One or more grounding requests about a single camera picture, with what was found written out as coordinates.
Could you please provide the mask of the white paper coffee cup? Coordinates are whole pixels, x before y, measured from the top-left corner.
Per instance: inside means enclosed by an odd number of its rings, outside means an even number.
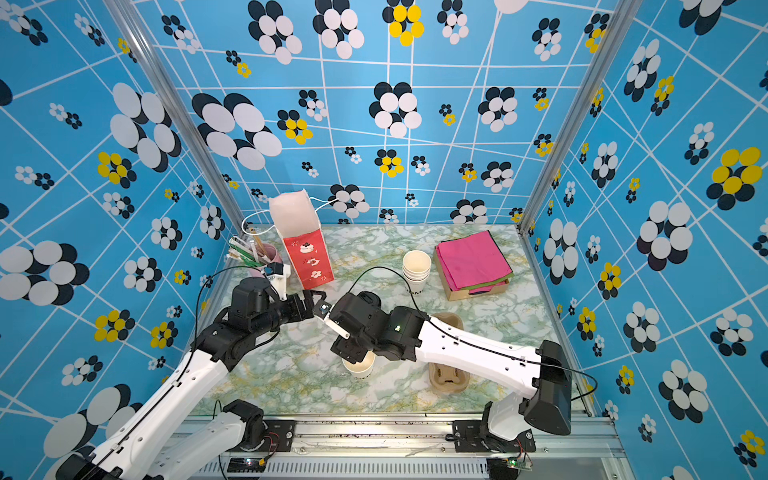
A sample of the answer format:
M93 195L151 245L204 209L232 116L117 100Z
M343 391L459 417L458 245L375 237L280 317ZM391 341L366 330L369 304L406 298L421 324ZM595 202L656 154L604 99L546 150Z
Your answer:
M352 363L350 361L343 360L342 364L353 377L357 379L364 379L370 376L373 372L375 359L376 355L372 351L368 351L362 361Z

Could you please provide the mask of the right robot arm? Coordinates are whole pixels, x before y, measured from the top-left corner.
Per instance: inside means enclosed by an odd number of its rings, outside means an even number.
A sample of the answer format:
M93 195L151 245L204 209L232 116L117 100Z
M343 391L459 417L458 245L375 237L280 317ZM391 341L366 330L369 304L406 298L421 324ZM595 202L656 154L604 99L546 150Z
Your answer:
M556 342L544 340L538 347L502 343L407 306L387 313L371 292L347 293L335 304L322 302L313 313L338 334L331 351L349 363L372 353L390 361L440 364L509 389L483 417L495 438L512 441L529 428L561 436L572 431L572 370Z

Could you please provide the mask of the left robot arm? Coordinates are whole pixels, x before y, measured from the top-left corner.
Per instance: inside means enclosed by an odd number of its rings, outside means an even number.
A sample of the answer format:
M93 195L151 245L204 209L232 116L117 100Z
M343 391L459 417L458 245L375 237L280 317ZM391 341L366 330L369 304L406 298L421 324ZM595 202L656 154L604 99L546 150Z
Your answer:
M249 352L277 336L281 326L312 318L322 291L287 295L264 277L248 277L232 292L229 307L193 341L180 367L138 412L92 453L70 455L58 479L188 479L229 450L272 456L278 437L269 432L261 408L235 400L203 429L175 444L168 440L206 394Z

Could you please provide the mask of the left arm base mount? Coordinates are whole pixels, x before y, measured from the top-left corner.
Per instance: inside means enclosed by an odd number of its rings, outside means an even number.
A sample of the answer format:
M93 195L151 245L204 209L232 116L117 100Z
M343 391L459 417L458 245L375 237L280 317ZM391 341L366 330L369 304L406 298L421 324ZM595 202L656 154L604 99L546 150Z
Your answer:
M281 418L267 418L260 427L247 427L244 438L227 453L269 453L291 450L297 422Z

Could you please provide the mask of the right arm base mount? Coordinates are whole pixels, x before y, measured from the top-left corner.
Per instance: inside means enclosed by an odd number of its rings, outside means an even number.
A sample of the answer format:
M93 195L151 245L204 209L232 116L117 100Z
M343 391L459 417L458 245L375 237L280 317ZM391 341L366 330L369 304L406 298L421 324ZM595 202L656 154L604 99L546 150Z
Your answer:
M481 420L455 420L447 435L457 453L524 454L537 450L531 430L525 430L515 439L507 440L490 432Z

